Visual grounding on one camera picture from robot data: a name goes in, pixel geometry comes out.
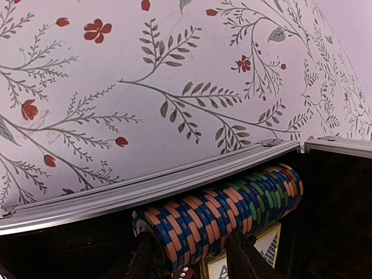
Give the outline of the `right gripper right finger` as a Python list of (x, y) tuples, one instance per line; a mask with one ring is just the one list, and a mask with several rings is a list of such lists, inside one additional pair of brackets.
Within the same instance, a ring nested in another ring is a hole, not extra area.
[(240, 231), (233, 231), (227, 238), (227, 269), (229, 279), (282, 279), (251, 245)]

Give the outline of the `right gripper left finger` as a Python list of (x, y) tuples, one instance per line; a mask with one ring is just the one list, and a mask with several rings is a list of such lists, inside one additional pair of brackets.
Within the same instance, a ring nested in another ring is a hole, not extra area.
[(129, 255), (123, 255), (101, 278), (140, 279), (167, 278), (155, 265), (155, 240), (149, 232), (141, 232), (136, 247)]

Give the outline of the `row of poker chips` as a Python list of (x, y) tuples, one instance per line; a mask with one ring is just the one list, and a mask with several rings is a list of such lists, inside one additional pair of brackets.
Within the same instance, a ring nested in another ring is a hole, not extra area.
[(171, 274), (221, 254), (233, 231), (249, 237), (281, 219), (299, 206), (303, 193), (300, 175), (281, 163), (136, 209), (133, 231), (153, 235), (155, 263)]

